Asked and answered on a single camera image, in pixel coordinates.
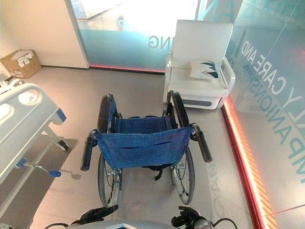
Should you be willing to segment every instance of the blue bed lever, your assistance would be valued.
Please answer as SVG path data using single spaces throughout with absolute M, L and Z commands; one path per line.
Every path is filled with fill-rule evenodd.
M 43 171 L 47 172 L 50 176 L 53 176 L 53 177 L 60 177 L 61 176 L 61 172 L 60 171 L 57 171 L 57 170 L 46 170 L 44 167 L 40 166 L 40 165 L 37 165 L 37 164 L 33 164 L 33 163 L 29 163 L 27 162 L 27 159 L 25 159 L 24 157 L 21 158 L 21 160 L 17 163 L 16 167 L 17 168 L 23 168 L 24 166 L 27 166 L 27 167 L 34 167 L 34 168 L 40 168 L 42 169 Z

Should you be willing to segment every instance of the white cushion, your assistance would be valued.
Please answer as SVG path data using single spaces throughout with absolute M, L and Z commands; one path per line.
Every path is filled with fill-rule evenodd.
M 214 80 L 218 78 L 218 73 L 213 62 L 192 61 L 190 77 L 198 80 Z
M 213 81 L 193 79 L 189 77 L 190 72 L 191 69 L 172 68 L 168 90 L 198 96 L 228 96 L 228 90 L 219 72 L 219 78 Z
M 190 62 L 198 60 L 221 66 L 232 31 L 232 23 L 178 20 L 172 67 L 190 68 Z

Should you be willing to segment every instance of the wheelchair wheel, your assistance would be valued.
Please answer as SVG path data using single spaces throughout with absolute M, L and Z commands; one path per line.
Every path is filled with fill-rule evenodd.
M 116 204 L 120 189 L 120 171 L 112 170 L 102 154 L 99 160 L 98 187 L 103 206 L 112 207 Z
M 190 204 L 195 188 L 195 171 L 189 147 L 181 160 L 171 166 L 171 176 L 180 200 L 186 205 Z

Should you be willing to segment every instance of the black leaf pattern pillow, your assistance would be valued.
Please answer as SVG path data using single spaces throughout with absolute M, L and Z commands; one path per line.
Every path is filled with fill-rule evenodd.
M 199 80 L 213 80 L 218 78 L 216 66 L 210 61 L 193 61 L 190 77 Z

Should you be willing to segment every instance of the cardboard box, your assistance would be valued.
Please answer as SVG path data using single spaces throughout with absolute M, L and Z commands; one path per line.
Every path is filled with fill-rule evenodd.
M 25 55 L 12 60 L 12 57 L 18 52 L 3 57 L 0 61 L 14 78 L 28 79 L 40 69 L 42 69 L 34 50 L 28 50 Z

